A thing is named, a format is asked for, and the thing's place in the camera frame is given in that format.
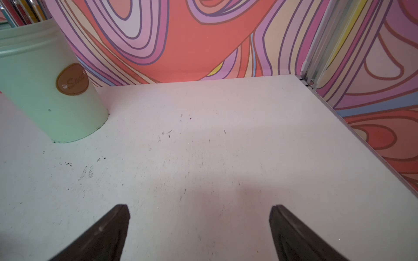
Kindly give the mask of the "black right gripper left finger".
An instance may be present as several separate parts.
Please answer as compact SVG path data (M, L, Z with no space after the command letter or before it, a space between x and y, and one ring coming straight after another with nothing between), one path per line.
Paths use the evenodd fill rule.
M118 204L74 240L52 261L119 261L130 220L125 204Z

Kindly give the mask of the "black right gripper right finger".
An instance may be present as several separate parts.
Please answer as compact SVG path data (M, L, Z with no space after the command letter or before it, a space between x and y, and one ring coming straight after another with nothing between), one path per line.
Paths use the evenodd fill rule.
M271 208L269 223L280 261L348 261L283 205Z

